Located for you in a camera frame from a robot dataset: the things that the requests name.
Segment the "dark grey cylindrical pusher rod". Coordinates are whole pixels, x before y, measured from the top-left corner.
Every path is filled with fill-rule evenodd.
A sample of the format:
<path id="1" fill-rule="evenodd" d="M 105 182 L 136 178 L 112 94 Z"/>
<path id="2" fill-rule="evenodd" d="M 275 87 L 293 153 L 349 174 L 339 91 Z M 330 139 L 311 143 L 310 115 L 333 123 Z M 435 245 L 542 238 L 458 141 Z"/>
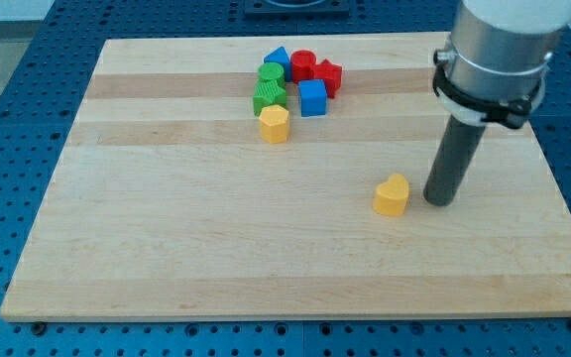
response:
<path id="1" fill-rule="evenodd" d="M 449 117 L 423 189 L 428 203 L 448 206 L 453 202 L 485 131 L 485 126 Z"/>

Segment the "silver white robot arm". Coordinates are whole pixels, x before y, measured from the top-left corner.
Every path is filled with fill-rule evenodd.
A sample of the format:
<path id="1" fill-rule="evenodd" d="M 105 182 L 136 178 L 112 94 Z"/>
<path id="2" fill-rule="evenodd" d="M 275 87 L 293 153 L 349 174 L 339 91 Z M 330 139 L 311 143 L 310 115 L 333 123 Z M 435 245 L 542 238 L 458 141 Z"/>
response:
<path id="1" fill-rule="evenodd" d="M 487 126 L 518 130 L 545 95 L 571 0 L 461 0 L 432 87 L 449 112 L 423 196 L 450 204 Z"/>

